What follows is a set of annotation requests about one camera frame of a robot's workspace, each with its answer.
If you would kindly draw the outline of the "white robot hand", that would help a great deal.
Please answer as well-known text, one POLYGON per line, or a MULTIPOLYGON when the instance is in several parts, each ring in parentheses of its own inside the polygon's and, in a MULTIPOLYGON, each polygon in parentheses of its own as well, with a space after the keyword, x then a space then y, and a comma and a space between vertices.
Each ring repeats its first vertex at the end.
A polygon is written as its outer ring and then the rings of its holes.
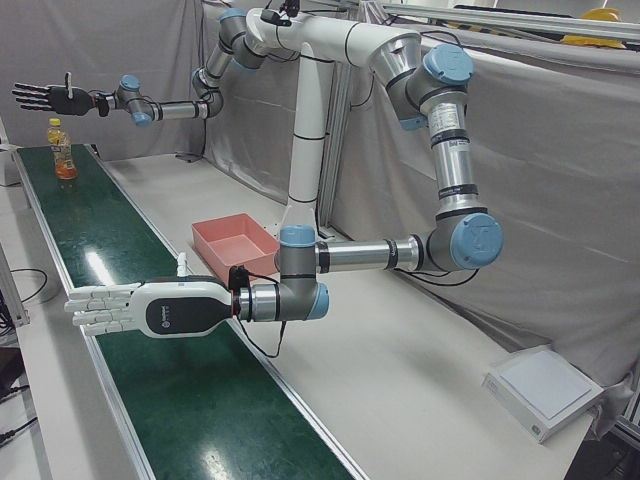
POLYGON ((184 338, 208 335, 232 317, 233 299, 218 279, 190 275, 182 252, 173 277, 74 288, 64 310, 87 336, 139 330, 151 338, 184 338))

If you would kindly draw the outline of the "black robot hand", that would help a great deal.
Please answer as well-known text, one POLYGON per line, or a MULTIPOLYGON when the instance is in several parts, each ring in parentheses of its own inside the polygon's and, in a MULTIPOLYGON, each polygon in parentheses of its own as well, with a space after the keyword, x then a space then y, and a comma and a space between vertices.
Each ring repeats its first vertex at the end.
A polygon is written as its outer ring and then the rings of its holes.
POLYGON ((97 104, 86 90, 71 84, 72 74, 65 73, 63 85, 38 86, 15 83, 11 93, 24 110, 53 111, 60 115, 83 116, 97 104))

